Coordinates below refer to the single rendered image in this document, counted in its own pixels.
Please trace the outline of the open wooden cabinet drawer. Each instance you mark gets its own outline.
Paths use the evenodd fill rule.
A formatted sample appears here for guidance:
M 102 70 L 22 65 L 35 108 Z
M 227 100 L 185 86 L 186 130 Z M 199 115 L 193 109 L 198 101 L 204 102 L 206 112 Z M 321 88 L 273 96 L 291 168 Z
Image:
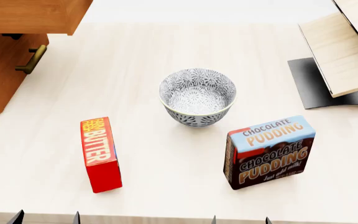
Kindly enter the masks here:
M 0 0 L 0 33 L 73 35 L 92 2 Z

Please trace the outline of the chocolate pudding box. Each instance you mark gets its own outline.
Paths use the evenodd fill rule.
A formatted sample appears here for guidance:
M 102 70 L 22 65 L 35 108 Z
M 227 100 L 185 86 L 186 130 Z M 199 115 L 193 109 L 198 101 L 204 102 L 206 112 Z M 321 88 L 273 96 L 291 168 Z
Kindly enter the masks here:
M 315 135 L 302 115 L 230 131 L 224 176 L 239 190 L 302 173 Z

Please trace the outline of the red butter box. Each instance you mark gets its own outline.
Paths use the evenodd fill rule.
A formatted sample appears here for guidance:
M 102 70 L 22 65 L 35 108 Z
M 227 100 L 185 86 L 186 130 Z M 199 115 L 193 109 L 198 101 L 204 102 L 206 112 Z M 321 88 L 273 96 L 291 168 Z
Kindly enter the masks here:
M 122 187 L 122 177 L 108 117 L 80 123 L 86 173 L 95 194 Z

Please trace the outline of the grey floral patterned bowl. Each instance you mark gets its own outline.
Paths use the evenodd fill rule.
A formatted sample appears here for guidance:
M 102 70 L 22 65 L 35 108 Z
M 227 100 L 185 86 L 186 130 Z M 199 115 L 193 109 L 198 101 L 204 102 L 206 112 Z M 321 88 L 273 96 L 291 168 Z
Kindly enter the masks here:
M 236 99 L 236 86 L 215 70 L 188 68 L 164 78 L 158 94 L 175 121 L 189 127 L 205 127 L 227 114 Z

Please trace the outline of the light wooden tiered rack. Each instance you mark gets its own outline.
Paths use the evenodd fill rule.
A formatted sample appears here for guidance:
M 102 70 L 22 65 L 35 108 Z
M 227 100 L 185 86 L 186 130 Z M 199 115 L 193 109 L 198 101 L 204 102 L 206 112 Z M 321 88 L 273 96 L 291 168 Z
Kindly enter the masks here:
M 299 24 L 331 96 L 358 91 L 358 0 L 332 0 L 337 12 Z

